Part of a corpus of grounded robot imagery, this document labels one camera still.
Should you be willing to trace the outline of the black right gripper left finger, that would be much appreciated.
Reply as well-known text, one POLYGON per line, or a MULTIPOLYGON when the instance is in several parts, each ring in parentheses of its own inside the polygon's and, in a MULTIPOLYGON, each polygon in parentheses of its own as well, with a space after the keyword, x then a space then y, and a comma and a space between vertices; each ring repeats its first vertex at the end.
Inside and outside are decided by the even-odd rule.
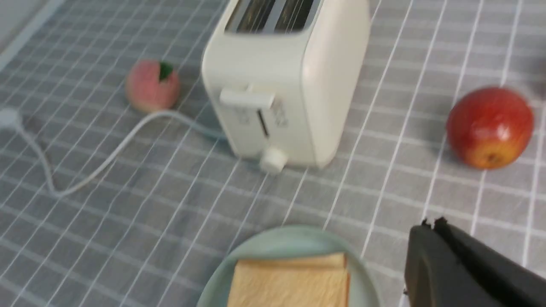
POLYGON ((411 307, 498 307, 449 246, 423 221, 409 232, 404 269, 411 307))

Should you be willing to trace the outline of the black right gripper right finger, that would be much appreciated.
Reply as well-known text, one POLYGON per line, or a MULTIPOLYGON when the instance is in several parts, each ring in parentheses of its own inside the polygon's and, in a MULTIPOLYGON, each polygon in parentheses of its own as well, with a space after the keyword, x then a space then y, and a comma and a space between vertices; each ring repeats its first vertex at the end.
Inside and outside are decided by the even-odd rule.
POLYGON ((452 232, 444 217, 434 221, 434 232, 442 238, 456 255, 459 263, 488 295, 505 307, 544 307, 545 304, 518 288, 509 278, 503 277, 499 270, 481 257, 474 249, 465 245, 452 232))

